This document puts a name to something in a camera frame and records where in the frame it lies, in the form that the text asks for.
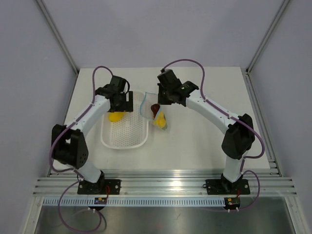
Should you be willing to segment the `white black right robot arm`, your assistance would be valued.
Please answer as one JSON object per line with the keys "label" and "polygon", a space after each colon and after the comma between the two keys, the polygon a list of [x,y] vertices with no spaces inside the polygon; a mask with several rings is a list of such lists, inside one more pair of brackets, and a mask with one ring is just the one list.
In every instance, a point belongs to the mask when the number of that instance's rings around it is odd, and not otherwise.
{"label": "white black right robot arm", "polygon": [[226,162],[217,188],[227,194],[233,193],[243,178],[243,157],[255,141],[252,118],[248,114],[233,114],[208,100],[202,87],[190,81],[182,83],[171,69],[163,68],[157,78],[160,105],[183,105],[201,114],[224,134],[221,149],[226,155]]}

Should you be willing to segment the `yellow toy pear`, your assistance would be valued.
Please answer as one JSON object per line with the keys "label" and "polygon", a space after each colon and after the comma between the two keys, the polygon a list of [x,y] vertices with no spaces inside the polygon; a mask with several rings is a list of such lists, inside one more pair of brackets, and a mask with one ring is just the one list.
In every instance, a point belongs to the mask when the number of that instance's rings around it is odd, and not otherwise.
{"label": "yellow toy pear", "polygon": [[163,113],[160,113],[155,119],[154,119],[154,122],[153,124],[160,128],[160,129],[163,129],[165,123],[164,123],[164,120],[166,120],[165,116]]}

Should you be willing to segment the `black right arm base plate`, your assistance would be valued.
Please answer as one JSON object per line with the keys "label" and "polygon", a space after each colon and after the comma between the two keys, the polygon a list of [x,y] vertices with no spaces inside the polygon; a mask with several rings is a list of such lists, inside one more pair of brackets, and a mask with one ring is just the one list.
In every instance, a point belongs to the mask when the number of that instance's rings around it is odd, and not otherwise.
{"label": "black right arm base plate", "polygon": [[207,179],[203,188],[208,195],[250,195],[248,180],[242,179],[235,183],[223,181],[222,179]]}

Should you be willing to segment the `clear teal-zipper zip bag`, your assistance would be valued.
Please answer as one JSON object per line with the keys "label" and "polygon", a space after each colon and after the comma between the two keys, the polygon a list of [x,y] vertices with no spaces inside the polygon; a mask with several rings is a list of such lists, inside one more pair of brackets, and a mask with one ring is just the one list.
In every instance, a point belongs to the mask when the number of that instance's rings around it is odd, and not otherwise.
{"label": "clear teal-zipper zip bag", "polygon": [[166,131],[168,128],[165,112],[158,103],[158,94],[146,92],[139,112],[154,127]]}

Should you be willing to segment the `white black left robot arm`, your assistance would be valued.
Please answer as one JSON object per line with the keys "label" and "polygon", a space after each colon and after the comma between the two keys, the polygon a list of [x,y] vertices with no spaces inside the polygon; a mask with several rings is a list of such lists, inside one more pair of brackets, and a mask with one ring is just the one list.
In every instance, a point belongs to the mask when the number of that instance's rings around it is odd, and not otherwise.
{"label": "white black left robot arm", "polygon": [[105,174],[88,158],[86,137],[92,127],[105,113],[132,112],[133,92],[129,82],[112,76],[110,83],[93,88],[92,101],[77,117],[66,125],[56,124],[52,129],[49,160],[68,166],[80,178],[78,194],[99,195],[109,193],[109,183]]}

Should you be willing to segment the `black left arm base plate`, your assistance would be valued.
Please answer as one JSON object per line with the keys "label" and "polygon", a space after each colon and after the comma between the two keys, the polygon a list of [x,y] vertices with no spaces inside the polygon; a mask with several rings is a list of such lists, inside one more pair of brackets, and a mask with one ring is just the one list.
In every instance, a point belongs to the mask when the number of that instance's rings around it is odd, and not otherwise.
{"label": "black left arm base plate", "polygon": [[121,180],[104,179],[97,183],[82,181],[78,184],[78,195],[119,195]]}

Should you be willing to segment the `dark red toy fruit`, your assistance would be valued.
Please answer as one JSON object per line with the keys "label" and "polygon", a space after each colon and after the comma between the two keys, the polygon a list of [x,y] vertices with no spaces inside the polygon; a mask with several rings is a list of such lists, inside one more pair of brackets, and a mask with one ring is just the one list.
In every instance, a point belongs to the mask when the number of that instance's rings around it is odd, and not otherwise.
{"label": "dark red toy fruit", "polygon": [[160,105],[158,103],[151,105],[151,111],[153,113],[153,119],[155,119],[159,110],[160,110]]}

